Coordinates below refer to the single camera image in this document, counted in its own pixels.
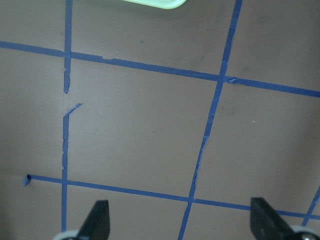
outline blue painter's tape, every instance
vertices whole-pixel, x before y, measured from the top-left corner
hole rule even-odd
[[[312,200],[312,202],[310,204],[310,207],[309,207],[309,209],[308,209],[308,211],[307,211],[307,213],[306,213],[306,215],[305,215],[305,217],[303,219],[303,222],[301,224],[302,226],[306,226],[308,224],[309,219],[310,219],[310,217],[312,215],[312,212],[314,211],[319,199],[320,199],[320,186],[318,187],[318,190],[316,191],[316,193],[315,193],[315,195],[313,197],[313,200]]]
[[[314,220],[320,220],[320,216],[318,215],[311,215],[310,219],[314,219]]]
[[[63,91],[68,93],[70,87],[70,72],[71,72],[71,34],[72,34],[72,5],[73,0],[65,2],[65,27],[64,27],[64,86]]]
[[[226,202],[220,202],[220,201],[210,201],[210,200],[203,200],[203,199],[195,199],[194,203],[217,206],[217,207],[223,207],[223,208],[229,208],[229,209],[239,209],[239,210],[250,211],[250,206],[233,204],[233,203],[226,203]]]
[[[188,205],[186,206],[186,209],[183,215],[183,219],[182,219],[182,223],[181,223],[181,227],[178,235],[178,240],[184,239],[191,207],[192,207],[192,202],[188,202]]]
[[[31,181],[31,177],[30,175],[25,176],[24,180],[23,180],[23,185],[26,187]]]
[[[70,181],[70,180],[67,181],[67,184],[78,186],[78,187],[107,190],[107,191],[126,193],[126,194],[142,195],[142,196],[148,196],[148,197],[154,197],[154,198],[160,198],[160,199],[169,199],[169,200],[182,201],[182,202],[188,201],[188,198],[184,196],[176,196],[176,195],[170,195],[170,194],[164,194],[164,193],[158,193],[158,192],[152,192],[152,191],[142,191],[142,190],[135,190],[135,189],[129,189],[129,188],[107,186],[107,185],[100,185],[100,184],[80,182],[80,181]]]
[[[197,71],[183,70],[183,69],[178,69],[173,67],[145,64],[141,62],[127,61],[122,59],[103,59],[102,56],[84,54],[79,52],[72,52],[71,57],[73,59],[79,59],[79,60],[90,61],[95,63],[102,63],[102,64],[132,68],[132,69],[146,70],[146,71],[156,72],[156,73],[178,75],[178,76],[189,77],[189,78],[197,78],[197,79],[204,79],[204,80],[210,80],[210,81],[217,81],[218,79],[217,75],[204,73],[204,72],[197,72]]]
[[[33,180],[44,181],[44,182],[55,183],[55,184],[62,184],[63,182],[62,179],[47,177],[47,176],[38,176],[38,175],[28,174],[27,177],[29,178],[30,181],[33,179]]]
[[[67,230],[67,188],[68,185],[65,180],[62,180],[62,191],[61,191],[61,232]]]
[[[275,210],[279,215],[282,216],[289,216],[289,217],[296,217],[296,218],[304,218],[306,215],[299,212],[291,212],[291,211],[281,211]]]
[[[226,43],[224,46],[224,52],[223,52],[223,56],[222,56],[222,60],[221,60],[221,67],[220,67],[220,72],[219,72],[219,76],[217,79],[217,84],[215,87],[215,91],[214,91],[214,96],[213,96],[213,100],[210,106],[210,110],[209,110],[209,116],[207,119],[207,123],[205,126],[205,130],[204,130],[204,134],[203,134],[203,138],[202,138],[202,143],[201,143],[201,147],[200,147],[200,151],[198,154],[198,158],[196,161],[196,165],[195,165],[195,170],[194,170],[194,174],[193,174],[193,178],[192,178],[192,182],[191,182],[191,186],[190,186],[190,191],[189,191],[189,202],[188,202],[188,206],[185,209],[184,212],[184,216],[182,219],[182,223],[181,223],[181,227],[180,227],[180,231],[179,231],[179,236],[178,236],[178,240],[182,240],[185,234],[185,230],[186,230],[186,226],[188,223],[188,219],[189,219],[189,215],[190,215],[190,210],[191,210],[191,206],[192,206],[192,201],[195,197],[195,193],[196,193],[196,187],[197,187],[197,178],[198,178],[198,172],[201,166],[201,160],[203,157],[203,153],[204,153],[204,149],[206,146],[206,143],[210,137],[210,133],[211,133],[211,129],[214,123],[214,119],[215,119],[215,115],[216,115],[216,111],[218,108],[218,103],[221,97],[221,93],[222,93],[222,89],[223,89],[223,85],[225,82],[225,77],[226,77],[226,72],[228,69],[228,62],[229,62],[229,57],[230,57],[230,53],[231,53],[231,48],[232,48],[232,42],[234,39],[234,35],[236,33],[236,28],[237,28],[237,23],[238,23],[238,19],[239,19],[239,15],[240,15],[240,10],[241,10],[241,6],[242,6],[242,0],[236,0],[235,4],[234,4],[234,8],[233,8],[233,13],[232,13],[232,19],[230,22],[230,26],[229,26],[229,31],[228,31],[228,35],[226,38]]]
[[[233,76],[226,77],[225,81],[230,84],[241,84],[241,85],[245,85],[253,88],[268,89],[268,90],[274,90],[278,92],[285,92],[285,93],[320,98],[320,91],[303,89],[299,87],[285,86],[285,85],[279,85],[279,84],[274,84],[269,82],[249,80],[249,79],[237,78]]]
[[[62,192],[61,192],[61,231],[67,229],[67,179],[68,179],[68,146],[69,146],[69,116],[82,104],[78,103],[63,117],[63,144],[62,144]]]
[[[65,53],[63,51],[39,47],[39,46],[31,46],[31,45],[7,42],[7,41],[0,41],[0,48],[19,50],[19,51],[30,52],[35,54],[44,54],[44,55],[50,55],[50,56],[55,56],[60,58],[63,58],[65,56]]]

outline tape strip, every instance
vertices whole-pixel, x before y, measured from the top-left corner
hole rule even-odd
[[[224,46],[224,52],[223,52],[223,57],[222,57],[222,62],[221,62],[220,73],[219,73],[219,76],[217,79],[217,84],[215,87],[213,100],[212,100],[211,107],[209,110],[209,115],[208,115],[207,123],[205,126],[204,135],[202,138],[202,143],[201,143],[199,155],[198,155],[198,159],[196,161],[195,170],[194,170],[194,174],[193,174],[193,178],[192,178],[192,183],[190,186],[190,191],[189,191],[190,202],[188,203],[188,205],[185,209],[184,215],[183,215],[178,240],[182,240],[184,238],[186,227],[188,224],[188,219],[189,219],[189,215],[190,215],[190,211],[191,211],[191,207],[192,207],[192,203],[193,203],[192,201],[194,201],[196,187],[197,187],[198,171],[199,171],[199,168],[201,165],[201,160],[202,160],[202,156],[203,156],[203,152],[204,152],[206,143],[210,137],[210,133],[211,133],[211,129],[212,129],[212,126],[214,123],[214,118],[215,118],[216,111],[218,108],[218,103],[220,100],[222,88],[223,88],[223,85],[225,82],[230,52],[231,52],[231,48],[232,48],[232,42],[233,42],[234,35],[236,33],[236,28],[237,28],[239,15],[240,15],[241,6],[242,6],[242,0],[236,0],[235,4],[234,4],[234,8],[233,8],[232,19],[231,19],[231,23],[229,26],[228,35],[226,38],[226,43]]]
[[[29,183],[30,183],[30,181],[31,181],[30,175],[25,176],[25,178],[24,178],[24,180],[23,180],[23,185],[24,185],[25,187],[28,186]]]
[[[239,210],[250,211],[250,206],[233,204],[233,203],[210,201],[210,200],[203,200],[203,199],[195,199],[194,203],[217,206],[217,207],[223,207],[223,208],[228,208],[228,209],[239,209]]]
[[[320,216],[318,215],[311,215],[310,219],[314,219],[314,220],[320,220]]]
[[[241,84],[241,85],[245,85],[253,88],[268,89],[268,90],[274,90],[274,91],[279,91],[284,93],[320,98],[320,91],[303,89],[299,87],[285,86],[285,85],[274,84],[269,82],[249,80],[249,79],[237,78],[233,76],[227,76],[225,78],[225,81],[230,84]]]
[[[109,64],[109,65],[115,65],[115,66],[139,69],[139,70],[146,70],[146,71],[156,72],[156,73],[178,75],[178,76],[189,77],[189,78],[197,78],[197,79],[204,79],[204,80],[210,80],[210,81],[217,81],[218,79],[217,75],[204,73],[204,72],[183,70],[183,69],[178,69],[173,67],[166,67],[166,66],[159,66],[159,65],[152,65],[152,64],[145,64],[141,62],[128,61],[128,60],[122,60],[122,59],[116,59],[116,58],[104,59],[102,56],[90,55],[90,54],[79,53],[79,52],[72,52],[71,57],[73,59],[84,60],[89,62]]]
[[[61,191],[61,231],[67,228],[67,187],[68,187],[68,146],[69,146],[69,115],[79,108],[78,103],[63,117],[63,144],[62,144],[62,191]]]
[[[152,191],[142,191],[142,190],[123,188],[123,187],[107,186],[107,185],[86,183],[86,182],[80,182],[80,181],[70,181],[70,180],[68,180],[67,183],[68,185],[91,188],[91,189],[100,189],[100,190],[107,190],[112,192],[142,195],[142,196],[148,196],[148,197],[154,197],[154,198],[160,198],[160,199],[169,199],[169,200],[182,201],[182,202],[188,201],[188,197],[176,196],[176,195],[170,195],[170,194],[164,194],[164,193],[158,193],[158,192],[152,192]]]
[[[311,218],[312,212],[314,211],[319,199],[320,199],[320,186],[318,187],[318,190],[316,191],[316,193],[313,197],[313,200],[310,204],[310,207],[309,207],[309,209],[303,219],[303,222],[301,224],[302,226],[306,226],[308,224],[309,219]]]
[[[70,87],[70,72],[71,72],[71,31],[72,31],[72,4],[73,0],[65,2],[65,28],[64,28],[64,86],[63,91],[68,93]]]
[[[35,54],[44,54],[44,55],[50,55],[50,56],[55,56],[60,58],[65,57],[65,52],[60,50],[54,50],[54,49],[44,48],[39,46],[24,45],[24,44],[7,42],[7,41],[0,41],[0,48],[19,50],[19,51],[35,53]]]

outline floor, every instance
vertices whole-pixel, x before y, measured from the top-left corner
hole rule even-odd
[[[110,240],[251,239],[251,197],[320,232],[320,1],[0,8],[0,238],[109,200]]]

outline white object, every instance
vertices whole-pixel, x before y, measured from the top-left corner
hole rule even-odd
[[[77,236],[78,232],[79,232],[79,230],[69,230],[69,231],[60,232],[52,240],[62,240],[62,239],[66,239],[66,238],[74,238]]]
[[[318,235],[318,233],[316,233],[313,229],[309,228],[309,227],[306,227],[306,226],[300,226],[300,225],[293,225],[293,226],[290,226],[292,228],[292,230],[295,232],[295,233],[300,233],[300,232],[307,232],[307,233],[312,233],[314,235]]]
[[[186,0],[124,0],[136,4],[148,5],[160,9],[175,9],[181,6]]]

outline tape grid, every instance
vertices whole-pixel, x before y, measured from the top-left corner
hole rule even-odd
[[[292,86],[285,86],[285,85],[274,84],[274,83],[269,83],[269,82],[250,80],[250,79],[244,79],[244,78],[237,78],[237,77],[233,77],[233,76],[226,76],[230,52],[231,52],[231,48],[232,48],[232,41],[233,41],[233,37],[235,35],[236,28],[237,28],[237,23],[238,23],[240,10],[241,10],[241,6],[242,6],[242,0],[235,1],[233,13],[232,13],[232,19],[231,19],[231,23],[229,26],[228,36],[226,39],[225,48],[224,48],[224,52],[223,52],[219,75],[184,70],[184,69],[178,69],[178,68],[172,68],[172,67],[165,67],[165,66],[159,66],[159,65],[145,64],[145,63],[141,63],[141,62],[134,62],[134,61],[128,61],[128,60],[123,60],[123,59],[103,59],[101,56],[97,56],[97,55],[72,52],[71,51],[72,50],[71,49],[71,44],[72,44],[72,39],[71,39],[72,38],[72,5],[73,5],[73,0],[66,0],[66,2],[65,2],[64,52],[60,51],[60,50],[55,50],[55,49],[49,49],[49,48],[44,48],[44,47],[31,46],[31,45],[25,45],[25,44],[13,43],[13,42],[5,42],[5,41],[0,41],[0,48],[25,51],[25,52],[31,52],[31,53],[36,53],[36,54],[64,58],[64,69],[65,70],[64,70],[63,91],[65,94],[68,93],[69,88],[70,88],[71,59],[78,59],[78,60],[83,60],[83,61],[103,63],[103,64],[126,67],[126,68],[133,68],[133,69],[139,69],[139,70],[145,70],[145,71],[151,71],[151,72],[157,72],[157,73],[164,73],[164,74],[171,74],[171,75],[177,75],[177,76],[183,76],[183,77],[190,77],[190,78],[196,78],[196,79],[203,79],[203,80],[209,80],[209,81],[217,81],[217,85],[216,85],[216,89],[214,92],[214,97],[213,97],[213,100],[211,103],[211,107],[209,110],[209,115],[208,115],[208,119],[207,119],[207,123],[206,123],[206,127],[205,127],[205,131],[204,131],[198,159],[196,162],[196,167],[195,167],[195,171],[193,174],[192,183],[190,186],[190,191],[189,191],[188,197],[68,180],[69,115],[74,110],[76,110],[78,107],[80,107],[81,104],[77,104],[73,109],[68,111],[63,117],[62,179],[28,174],[25,177],[24,183],[23,183],[24,186],[27,186],[30,183],[30,181],[33,179],[33,180],[37,180],[37,181],[45,181],[45,182],[56,183],[56,184],[62,185],[62,191],[61,191],[61,231],[65,231],[67,229],[67,188],[68,188],[68,185],[186,202],[187,207],[186,207],[183,219],[182,219],[178,240],[182,240],[184,237],[184,233],[186,230],[186,226],[188,223],[188,219],[189,219],[189,215],[190,215],[190,211],[191,211],[193,203],[249,211],[250,207],[246,206],[246,205],[239,205],[239,204],[233,204],[233,203],[218,202],[218,201],[211,201],[211,200],[194,198],[195,192],[196,192],[198,170],[201,165],[203,151],[204,151],[206,143],[210,137],[211,129],[212,129],[212,126],[214,123],[214,117],[215,117],[215,114],[217,111],[218,103],[219,103],[220,96],[221,96],[222,89],[223,89],[223,84],[224,83],[240,84],[240,85],[244,85],[247,87],[280,91],[280,92],[285,92],[285,93],[298,94],[298,95],[304,95],[304,96],[316,97],[316,98],[320,98],[320,91],[303,89],[303,88],[292,87]],[[303,218],[302,225],[305,226],[310,219],[320,220],[320,216],[312,215],[312,212],[313,212],[317,202],[319,201],[319,198],[320,198],[320,187],[317,190],[317,192],[312,200],[312,203],[310,204],[310,207],[309,207],[306,214],[298,213],[298,212],[282,211],[282,210],[278,210],[277,212],[283,216]]]

